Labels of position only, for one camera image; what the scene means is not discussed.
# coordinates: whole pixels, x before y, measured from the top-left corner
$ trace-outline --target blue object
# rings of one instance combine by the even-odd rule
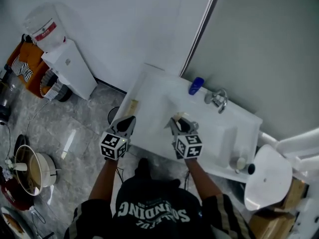
[[[193,96],[200,89],[200,87],[203,86],[203,84],[204,79],[201,77],[197,77],[191,84],[188,93]]]

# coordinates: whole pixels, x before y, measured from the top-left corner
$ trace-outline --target white cube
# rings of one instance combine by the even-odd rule
[[[127,139],[111,133],[103,132],[100,139],[100,153],[102,156],[118,160],[127,150]]]
[[[203,144],[197,134],[179,135],[176,140],[175,150],[183,158],[199,157],[203,149]]]

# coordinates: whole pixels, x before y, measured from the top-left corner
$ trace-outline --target cardboard box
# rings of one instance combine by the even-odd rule
[[[253,215],[249,227],[256,239],[285,239],[295,223],[289,213],[261,211]]]
[[[306,185],[304,182],[293,178],[290,189],[285,198],[281,202],[273,205],[274,211],[286,212],[295,208],[304,195],[305,187]]]

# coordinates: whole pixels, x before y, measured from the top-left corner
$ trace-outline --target striped sleeve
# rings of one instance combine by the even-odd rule
[[[104,238],[111,220],[110,203],[102,199],[88,200],[75,209],[64,239]]]
[[[227,195],[209,197],[202,205],[203,218],[215,229],[226,233],[232,239],[255,239]]]

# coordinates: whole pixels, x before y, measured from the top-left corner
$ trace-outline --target faucet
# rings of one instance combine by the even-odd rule
[[[220,107],[218,113],[221,114],[226,108],[228,96],[224,89],[219,89],[215,92],[207,93],[204,101],[207,104],[213,103],[217,108]]]

